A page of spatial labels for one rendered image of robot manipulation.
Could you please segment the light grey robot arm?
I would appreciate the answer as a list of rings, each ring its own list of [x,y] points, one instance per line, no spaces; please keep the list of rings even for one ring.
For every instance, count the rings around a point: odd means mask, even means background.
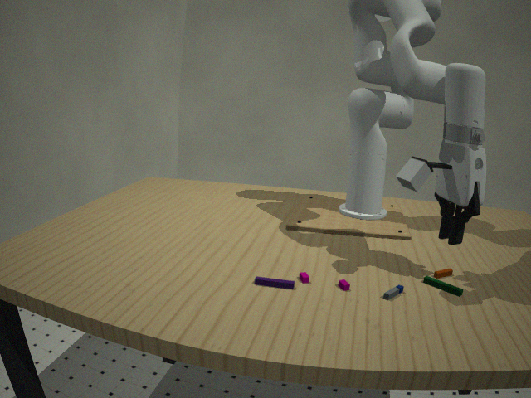
[[[482,145],[485,73],[469,64],[444,66],[417,59],[412,48],[426,44],[435,35],[441,0],[348,0],[348,12],[353,24],[356,76],[363,82],[390,86],[392,92],[360,88],[348,98],[348,185],[346,204],[339,206],[339,212],[356,219],[378,220],[387,215],[381,208],[387,143],[379,127],[406,129],[412,123],[414,99],[424,100],[445,105],[444,139]],[[391,51],[375,14],[390,17],[397,30]],[[417,192],[433,168],[452,166],[411,157],[396,178],[403,187]]]

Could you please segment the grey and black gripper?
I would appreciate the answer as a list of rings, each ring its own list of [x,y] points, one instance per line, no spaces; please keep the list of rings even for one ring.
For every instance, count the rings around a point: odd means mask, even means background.
[[[482,145],[443,138],[438,162],[452,166],[452,169],[436,170],[435,198],[441,208],[439,239],[449,239],[449,245],[458,245],[463,240],[465,223],[480,214],[484,202],[485,149]]]

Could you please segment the green rod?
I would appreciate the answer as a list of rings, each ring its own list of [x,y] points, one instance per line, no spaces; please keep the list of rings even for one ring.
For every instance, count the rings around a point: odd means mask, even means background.
[[[430,286],[433,286],[435,288],[444,290],[448,293],[454,294],[456,296],[461,296],[463,293],[463,289],[460,289],[456,286],[453,286],[451,284],[447,284],[445,282],[442,282],[438,279],[433,279],[432,277],[426,276],[424,277],[423,283],[429,284]]]

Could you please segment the magenta rod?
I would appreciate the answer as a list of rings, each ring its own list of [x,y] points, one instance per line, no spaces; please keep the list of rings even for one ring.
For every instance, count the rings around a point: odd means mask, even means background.
[[[300,273],[300,280],[302,281],[303,284],[309,282],[309,276],[306,274],[306,272]]]
[[[350,287],[350,284],[342,279],[342,280],[339,280],[339,285],[338,285],[343,291],[346,291],[346,290],[349,290],[349,287]]]

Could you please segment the purple rod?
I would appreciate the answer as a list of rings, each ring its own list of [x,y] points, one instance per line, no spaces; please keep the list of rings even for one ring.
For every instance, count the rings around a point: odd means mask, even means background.
[[[295,282],[291,280],[270,279],[270,278],[263,278],[263,277],[256,276],[255,285],[262,285],[262,286],[282,288],[282,289],[293,289],[295,286]]]

